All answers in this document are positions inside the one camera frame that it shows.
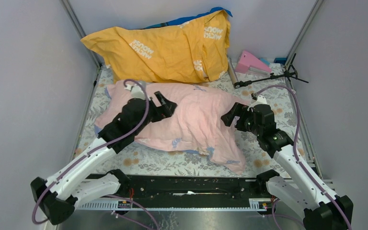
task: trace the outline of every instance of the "pink cloth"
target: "pink cloth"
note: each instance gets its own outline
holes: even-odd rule
[[[99,128],[110,123],[131,99],[122,81],[107,85],[107,90],[112,100],[95,121]],[[177,103],[177,108],[172,117],[149,123],[135,141],[164,151],[196,150],[237,174],[244,171],[245,157],[236,146],[235,128],[225,126],[220,117],[235,102],[248,104],[248,101],[219,89],[180,83],[152,83],[146,86],[146,91],[153,99],[156,99],[154,92],[160,91],[168,100]]]

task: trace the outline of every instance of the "gray wall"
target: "gray wall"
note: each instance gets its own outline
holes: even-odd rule
[[[326,1],[295,66],[323,172],[353,200],[353,229],[368,229],[368,1]]]
[[[58,0],[0,0],[0,230],[38,229],[29,184],[70,160],[95,71]]]
[[[70,0],[87,34],[113,26],[144,28],[213,7],[232,12],[229,55],[286,57],[316,0]]]

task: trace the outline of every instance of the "black metal stand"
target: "black metal stand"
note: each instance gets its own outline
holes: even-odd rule
[[[308,83],[308,81],[298,78],[298,72],[293,66],[293,61],[294,61],[295,57],[296,57],[296,54],[293,55],[293,59],[291,60],[290,65],[288,66],[288,68],[287,69],[284,68],[284,74],[274,75],[274,73],[270,73],[270,77],[268,77],[268,78],[262,78],[262,79],[258,79],[258,80],[240,81],[239,86],[244,87],[244,86],[248,86],[250,84],[256,83],[256,82],[260,82],[260,81],[264,81],[264,80],[265,81],[266,80],[274,80],[274,79],[279,79],[279,78],[282,78],[282,77],[287,78],[289,82],[291,82],[290,78],[293,78],[293,79]]]

